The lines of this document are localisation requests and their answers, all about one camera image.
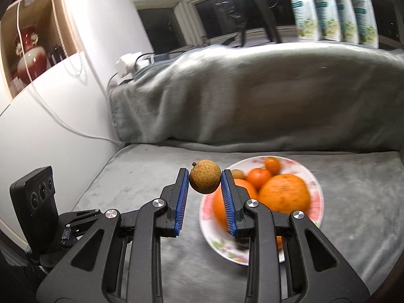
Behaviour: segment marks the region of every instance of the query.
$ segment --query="plate rim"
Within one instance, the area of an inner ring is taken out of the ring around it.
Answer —
[[[323,190],[322,190],[322,187],[321,187],[320,183],[318,182],[317,178],[314,176],[314,174],[313,174],[307,167],[305,167],[303,164],[301,164],[300,162],[298,162],[298,161],[296,161],[296,160],[292,160],[292,159],[287,158],[287,157],[283,157],[283,156],[261,155],[261,156],[253,156],[253,157],[245,158],[245,159],[243,159],[243,160],[240,160],[240,161],[238,161],[238,162],[235,162],[235,163],[231,164],[230,166],[224,168],[223,170],[231,170],[232,168],[234,168],[237,164],[239,164],[239,163],[241,163],[241,162],[245,162],[245,161],[247,161],[247,160],[251,160],[251,159],[255,159],[255,158],[262,158],[262,157],[266,157],[266,158],[267,158],[267,157],[274,157],[274,158],[282,158],[282,159],[284,159],[284,160],[290,160],[290,161],[292,161],[292,162],[298,163],[303,169],[305,169],[305,170],[308,172],[308,174],[310,175],[310,177],[312,178],[312,180],[313,180],[314,183],[316,184],[316,187],[318,188],[318,193],[319,193],[319,197],[320,197],[320,205],[323,206],[323,208],[320,210],[320,215],[319,215],[319,218],[318,218],[318,222],[317,222],[317,224],[316,224],[317,227],[320,228],[320,225],[321,225],[321,223],[322,223],[323,216],[324,216],[324,209],[325,209]],[[202,218],[202,215],[203,215],[203,206],[205,205],[205,200],[206,200],[207,196],[208,196],[208,195],[204,195],[204,196],[202,197],[201,203],[200,203],[200,205],[199,205],[199,227],[200,227],[200,229],[201,229],[201,231],[202,231],[203,237],[205,238],[205,240],[206,240],[206,242],[209,244],[209,246],[210,246],[217,254],[219,254],[220,256],[224,257],[226,260],[229,260],[229,261],[231,261],[231,262],[233,262],[233,263],[236,263],[236,264],[239,264],[239,265],[248,266],[248,263],[243,263],[243,262],[235,261],[235,260],[229,258],[227,255],[221,254],[221,252],[218,251],[215,246],[213,246],[213,244],[211,243],[211,241],[208,240],[207,234],[205,233],[205,229],[204,229],[204,227],[202,226],[202,221],[203,221],[203,218]],[[280,256],[280,263],[284,262],[284,261],[285,261],[285,256],[284,256],[283,250],[282,250],[281,252],[279,252],[279,256]]]

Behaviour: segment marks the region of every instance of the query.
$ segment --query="floral plate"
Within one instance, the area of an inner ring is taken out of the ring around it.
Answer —
[[[279,156],[258,156],[247,158],[228,167],[230,170],[239,169],[248,173],[253,168],[264,168],[264,160],[267,157],[275,157],[282,164],[281,174],[295,174],[307,185],[311,196],[310,211],[308,217],[320,227],[324,213],[324,198],[320,184],[314,175],[300,163],[289,158]],[[211,248],[229,261],[237,264],[248,265],[248,248],[237,243],[235,239],[224,231],[213,215],[213,195],[205,195],[199,208],[199,224]],[[279,262],[285,261],[283,251],[279,251]]]

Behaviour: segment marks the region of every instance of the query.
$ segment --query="silver screw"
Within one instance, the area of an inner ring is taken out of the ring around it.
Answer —
[[[302,211],[294,211],[293,217],[298,219],[304,218],[304,213]]]
[[[118,212],[116,210],[108,210],[105,212],[105,216],[107,218],[114,218],[118,215]]]
[[[154,207],[161,207],[161,206],[164,206],[165,203],[166,202],[164,200],[158,198],[158,199],[153,200],[152,204]]]
[[[256,199],[247,200],[247,206],[249,206],[249,207],[257,207],[258,204],[259,204],[259,202]]]

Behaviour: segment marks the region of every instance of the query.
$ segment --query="white cord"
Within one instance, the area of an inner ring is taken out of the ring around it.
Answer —
[[[77,134],[79,136],[82,136],[84,138],[90,138],[90,139],[99,139],[99,140],[106,140],[109,142],[112,142],[113,144],[116,144],[118,146],[120,146],[122,144],[122,142],[117,141],[117,140],[113,140],[110,138],[104,138],[101,136],[92,136],[92,135],[88,135],[88,134],[84,134],[74,128],[72,128],[69,124],[67,124],[66,122],[64,122],[54,111],[53,109],[47,104],[47,102],[41,97],[41,95],[39,94],[39,92],[37,91],[37,89],[35,88],[35,85],[32,83],[32,77],[30,74],[30,71],[28,70],[28,65],[27,65],[27,58],[25,56],[25,52],[24,52],[24,46],[23,46],[23,39],[22,39],[22,35],[21,35],[21,31],[20,31],[20,2],[21,0],[18,1],[18,5],[17,5],[17,31],[18,31],[18,36],[20,38],[20,42],[21,42],[21,47],[22,47],[22,53],[23,53],[23,58],[24,58],[24,63],[26,66],[26,70],[27,70],[27,74],[28,77],[30,79],[30,88],[32,88],[32,90],[36,93],[37,98],[40,100],[40,103],[42,104],[42,106],[50,113],[50,115],[52,116],[52,118],[59,123],[59,125],[63,128],[65,128],[66,130]]]
[[[59,22],[58,22],[58,20],[57,20],[56,7],[55,7],[55,0],[51,0],[51,2],[52,2],[53,17],[55,18],[55,24],[56,24],[57,33],[59,34],[60,43],[62,44],[62,49],[63,49],[63,52],[64,52],[66,58],[68,58],[68,57],[69,57],[69,54],[67,53],[67,50],[66,50],[66,47],[65,47],[65,42],[63,41],[62,33],[61,33],[61,31],[60,31]],[[67,13],[66,13],[66,8],[65,8],[65,5],[64,5],[64,3],[63,3],[63,0],[61,0],[61,4],[62,4],[63,15],[64,15],[65,19],[68,19],[68,18],[67,18]],[[70,34],[71,34],[71,28],[70,28],[69,21],[67,21],[67,27],[68,27],[69,32],[70,32]],[[76,51],[78,51],[75,42],[73,42],[73,44],[74,44],[74,47],[75,47]],[[69,63],[70,63],[70,65],[71,65],[71,67],[72,67],[72,68],[74,69],[74,71],[75,71],[74,74],[72,74],[72,73],[67,69],[66,64],[64,64],[64,66],[65,66],[65,68],[66,68],[66,71],[67,71],[71,76],[77,77],[77,76],[80,75],[81,71],[83,70],[84,63],[83,63],[83,60],[82,60],[80,54],[79,54],[79,59],[80,59],[80,69],[77,69],[77,68],[73,65],[73,63],[71,62],[71,60],[69,59]]]

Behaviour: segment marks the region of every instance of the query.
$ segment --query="gray fabric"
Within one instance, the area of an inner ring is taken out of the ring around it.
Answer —
[[[174,182],[178,169],[191,168],[193,161],[208,158],[224,169],[264,154],[289,156],[316,176],[325,200],[321,230],[373,292],[404,249],[404,175],[396,152],[224,154],[131,145],[110,160],[75,210],[117,208],[127,212],[158,197],[165,185]],[[180,236],[162,241],[165,302],[241,303],[247,268],[225,260],[204,240],[198,220],[201,198],[189,188]]]
[[[211,46],[111,87],[119,138],[221,152],[400,150],[404,58],[360,45]]]

